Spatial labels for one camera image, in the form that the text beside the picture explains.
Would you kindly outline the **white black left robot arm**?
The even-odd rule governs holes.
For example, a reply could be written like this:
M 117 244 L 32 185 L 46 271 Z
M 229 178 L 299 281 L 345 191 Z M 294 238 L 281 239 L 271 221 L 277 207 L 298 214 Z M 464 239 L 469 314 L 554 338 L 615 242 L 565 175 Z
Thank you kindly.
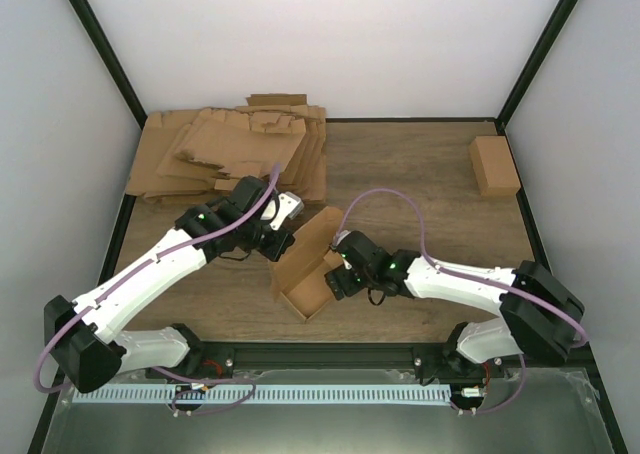
M 189 208 L 113 278 L 72 301 L 57 296 L 47 303 L 45 353 L 81 393 L 140 369 L 196 376 L 204 366 L 204 344 L 186 325 L 131 332 L 127 324 L 181 279 L 236 249 L 278 261 L 294 242 L 284 224 L 302 208 L 299 197 L 274 183 L 242 178 L 230 194 Z

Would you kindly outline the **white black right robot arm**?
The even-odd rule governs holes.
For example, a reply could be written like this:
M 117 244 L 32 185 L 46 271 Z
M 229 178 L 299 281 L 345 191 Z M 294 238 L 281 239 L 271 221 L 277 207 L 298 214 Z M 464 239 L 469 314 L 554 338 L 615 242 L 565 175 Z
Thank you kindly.
M 330 249 L 341 262 L 325 281 L 338 300 L 378 291 L 383 298 L 437 299 L 491 314 L 454 328 L 444 363 L 455 376 L 512 355 L 558 367 L 583 339 L 583 303 L 537 262 L 511 269 L 429 261 L 413 250 L 388 253 L 360 231 L 342 232 Z

